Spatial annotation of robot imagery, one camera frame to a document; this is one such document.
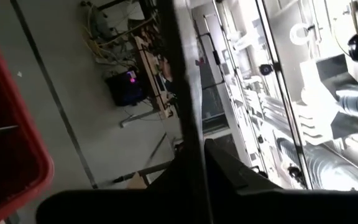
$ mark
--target red plastic crate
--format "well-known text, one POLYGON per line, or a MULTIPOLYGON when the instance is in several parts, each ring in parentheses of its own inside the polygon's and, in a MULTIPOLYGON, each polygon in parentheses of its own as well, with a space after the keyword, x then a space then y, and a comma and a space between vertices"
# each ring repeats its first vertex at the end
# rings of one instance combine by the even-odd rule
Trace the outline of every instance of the red plastic crate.
POLYGON ((53 163, 0 55, 0 221, 36 197, 53 163))

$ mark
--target gray floor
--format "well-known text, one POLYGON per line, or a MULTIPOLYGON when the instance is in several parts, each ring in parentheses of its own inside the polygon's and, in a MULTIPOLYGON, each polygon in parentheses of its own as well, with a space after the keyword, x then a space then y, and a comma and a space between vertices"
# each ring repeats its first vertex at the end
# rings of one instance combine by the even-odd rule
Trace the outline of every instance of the gray floor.
MULTIPOLYGON (((18 2, 97 183, 144 168, 166 128, 171 138, 178 137, 176 119, 164 121, 165 125, 161 121, 137 121, 125 129, 118 126, 128 117, 127 112, 141 113, 150 108, 145 104, 114 106, 101 79, 102 68, 93 62, 81 39, 83 13, 79 1, 18 2)), ((90 189, 91 184, 9 1, 0 1, 0 51, 55 163, 52 185, 18 211, 22 223, 33 223, 35 208, 45 197, 62 190, 90 189)), ((149 165, 170 159, 173 152, 165 139, 149 165)))

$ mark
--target floor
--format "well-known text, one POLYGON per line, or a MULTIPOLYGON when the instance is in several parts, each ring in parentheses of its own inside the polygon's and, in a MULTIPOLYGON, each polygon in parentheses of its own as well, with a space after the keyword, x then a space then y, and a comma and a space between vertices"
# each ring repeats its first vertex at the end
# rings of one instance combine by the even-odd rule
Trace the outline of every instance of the floor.
POLYGON ((79 1, 17 0, 46 74, 12 2, 0 0, 0 51, 55 163, 51 186, 18 211, 22 223, 34 223, 37 205, 51 194, 91 189, 92 184, 173 159, 169 139, 180 137, 177 119, 161 122, 158 115, 152 115, 146 119, 155 121, 119 127, 128 114, 150 108, 146 104, 114 106, 101 78, 103 67, 93 62, 81 39, 83 9, 78 7, 79 1), (150 160, 166 129, 169 138, 150 160))

